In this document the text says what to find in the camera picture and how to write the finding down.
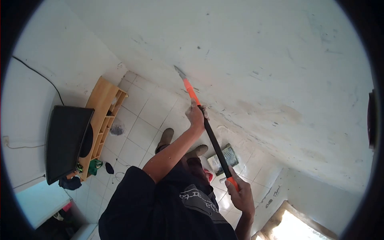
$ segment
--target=paint tray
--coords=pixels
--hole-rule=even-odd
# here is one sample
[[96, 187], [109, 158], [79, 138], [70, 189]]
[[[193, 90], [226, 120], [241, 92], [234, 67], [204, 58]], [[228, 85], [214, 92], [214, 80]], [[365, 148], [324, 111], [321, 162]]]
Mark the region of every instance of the paint tray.
[[[222, 152], [228, 166], [231, 165], [232, 167], [234, 167], [237, 164], [239, 164], [239, 160], [237, 159], [235, 151], [233, 150], [230, 144], [227, 144]], [[216, 176], [219, 176], [220, 174], [224, 173], [224, 170], [221, 167], [220, 161], [218, 160], [218, 157], [216, 154], [208, 158], [207, 161]]]

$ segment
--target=scraper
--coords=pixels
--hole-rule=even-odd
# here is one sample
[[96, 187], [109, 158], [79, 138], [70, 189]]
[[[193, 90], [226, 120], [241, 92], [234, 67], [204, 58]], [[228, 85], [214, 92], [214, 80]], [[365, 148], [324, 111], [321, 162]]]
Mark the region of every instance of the scraper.
[[[201, 106], [201, 104], [199, 102], [199, 99], [197, 98], [197, 96], [195, 94], [195, 91], [193, 90], [193, 87], [189, 83], [187, 77], [176, 66], [175, 66], [175, 69], [179, 73], [181, 79], [183, 79], [185, 89], [187, 90], [190, 98], [193, 98], [196, 101], [197, 106], [200, 108], [200, 110], [203, 111], [203, 107]], [[236, 181], [233, 179], [231, 172], [229, 171], [228, 164], [227, 164], [227, 162], [226, 162], [226, 160], [224, 158], [223, 152], [221, 151], [221, 148], [220, 148], [220, 146], [219, 146], [219, 144], [217, 142], [215, 134], [212, 131], [211, 126], [209, 125], [208, 119], [206, 119], [206, 118], [204, 118], [204, 127], [205, 127], [205, 130], [207, 131], [209, 139], [211, 140], [212, 146], [215, 149], [215, 152], [217, 154], [217, 158], [220, 161], [221, 167], [223, 168], [223, 171], [224, 171], [224, 174], [225, 174], [227, 180], [230, 181], [235, 186], [237, 191], [239, 191], [239, 187], [238, 187]]]

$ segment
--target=work boot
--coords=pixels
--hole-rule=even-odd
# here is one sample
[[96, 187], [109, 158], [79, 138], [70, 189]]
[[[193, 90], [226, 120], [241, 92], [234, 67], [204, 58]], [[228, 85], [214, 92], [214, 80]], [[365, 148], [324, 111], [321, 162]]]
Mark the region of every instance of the work boot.
[[186, 153], [185, 157], [187, 159], [190, 159], [190, 158], [193, 158], [193, 157], [200, 157], [204, 153], [206, 153], [207, 151], [208, 151], [208, 146], [207, 145], [200, 145], [197, 148], [195, 148], [194, 150]]
[[167, 128], [166, 130], [164, 130], [163, 134], [161, 135], [161, 139], [160, 139], [160, 142], [157, 145], [157, 147], [160, 147], [160, 146], [163, 146], [166, 144], [170, 144], [172, 141], [173, 134], [174, 134], [174, 131], [172, 128]]

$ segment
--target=window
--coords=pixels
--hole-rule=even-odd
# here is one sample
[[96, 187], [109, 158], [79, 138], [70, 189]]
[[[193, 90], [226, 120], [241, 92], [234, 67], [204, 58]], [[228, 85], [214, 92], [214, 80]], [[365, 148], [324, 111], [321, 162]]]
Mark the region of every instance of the window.
[[252, 240], [334, 240], [332, 231], [297, 211], [288, 201], [284, 201], [265, 226]]

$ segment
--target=black monitor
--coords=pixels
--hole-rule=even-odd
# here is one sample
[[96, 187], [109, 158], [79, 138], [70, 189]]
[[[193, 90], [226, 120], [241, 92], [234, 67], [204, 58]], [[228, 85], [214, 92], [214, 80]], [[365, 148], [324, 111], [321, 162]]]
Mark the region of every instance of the black monitor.
[[51, 113], [45, 154], [48, 185], [76, 169], [94, 109], [55, 106]]

